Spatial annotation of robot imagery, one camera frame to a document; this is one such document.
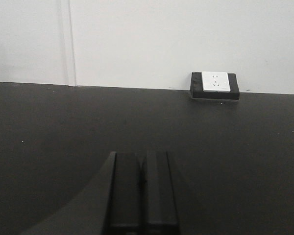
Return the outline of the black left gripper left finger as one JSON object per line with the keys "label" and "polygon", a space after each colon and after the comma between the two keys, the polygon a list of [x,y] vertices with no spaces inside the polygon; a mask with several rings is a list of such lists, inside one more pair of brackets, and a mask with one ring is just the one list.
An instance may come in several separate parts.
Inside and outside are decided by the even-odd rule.
{"label": "black left gripper left finger", "polygon": [[106,235],[137,235],[141,229],[140,163],[134,153],[117,153]]}

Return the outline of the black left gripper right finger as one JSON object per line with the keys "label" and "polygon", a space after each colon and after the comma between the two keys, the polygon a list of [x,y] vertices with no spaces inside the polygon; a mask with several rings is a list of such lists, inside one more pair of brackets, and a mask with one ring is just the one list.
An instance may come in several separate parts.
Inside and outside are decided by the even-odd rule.
{"label": "black left gripper right finger", "polygon": [[146,235],[178,235],[179,225],[166,152],[148,152],[142,165]]}

